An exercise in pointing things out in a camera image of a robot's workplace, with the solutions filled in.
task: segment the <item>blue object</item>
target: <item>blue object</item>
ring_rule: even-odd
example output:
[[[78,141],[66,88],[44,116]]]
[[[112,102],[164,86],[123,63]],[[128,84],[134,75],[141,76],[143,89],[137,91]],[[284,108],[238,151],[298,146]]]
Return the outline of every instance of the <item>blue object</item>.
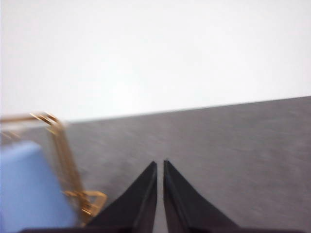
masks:
[[[75,212],[34,142],[1,148],[1,217],[6,233],[76,225]]]

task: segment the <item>white wall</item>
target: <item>white wall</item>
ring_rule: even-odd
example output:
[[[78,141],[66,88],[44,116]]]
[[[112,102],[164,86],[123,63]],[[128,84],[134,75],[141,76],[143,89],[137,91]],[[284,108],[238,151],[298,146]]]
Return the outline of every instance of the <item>white wall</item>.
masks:
[[[1,20],[2,114],[311,95],[310,0],[2,0]]]

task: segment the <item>gold wire basket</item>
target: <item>gold wire basket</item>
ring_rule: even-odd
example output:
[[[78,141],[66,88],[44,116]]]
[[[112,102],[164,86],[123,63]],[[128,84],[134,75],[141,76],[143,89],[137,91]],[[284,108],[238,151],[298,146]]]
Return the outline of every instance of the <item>gold wire basket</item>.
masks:
[[[100,212],[107,200],[107,195],[100,191],[88,191],[84,189],[66,138],[63,124],[55,116],[48,113],[1,117],[0,121],[3,124],[35,120],[49,125],[47,130],[52,136],[60,169],[65,176],[65,180],[71,185],[71,190],[66,190],[64,193],[78,203],[79,217],[83,223],[82,225],[85,225]]]

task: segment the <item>gold frame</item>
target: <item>gold frame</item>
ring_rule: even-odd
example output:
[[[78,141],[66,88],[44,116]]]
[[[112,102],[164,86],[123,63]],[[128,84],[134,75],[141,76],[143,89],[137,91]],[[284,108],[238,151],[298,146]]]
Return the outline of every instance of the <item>gold frame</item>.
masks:
[[[73,187],[73,191],[65,191],[64,193],[67,196],[78,200],[79,208],[81,210],[80,217],[83,225],[85,225],[92,217],[96,216],[100,212],[107,200],[107,195],[99,191],[84,190],[66,138],[63,124],[55,116],[49,113],[30,114],[30,116],[1,117],[0,122],[16,123],[33,120],[43,121],[50,126],[47,129],[52,135],[62,172],[69,179],[69,182]],[[94,197],[95,200],[91,202],[89,197]]]

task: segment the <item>gray carpet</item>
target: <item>gray carpet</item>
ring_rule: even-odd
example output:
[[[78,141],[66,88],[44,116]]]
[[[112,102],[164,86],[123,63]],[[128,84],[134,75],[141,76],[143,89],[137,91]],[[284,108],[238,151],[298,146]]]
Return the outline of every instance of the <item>gray carpet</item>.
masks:
[[[49,154],[45,135],[27,136]],[[68,138],[86,188],[108,204],[158,163],[155,233],[167,232],[166,158],[237,224],[311,233],[311,97],[76,123]]]

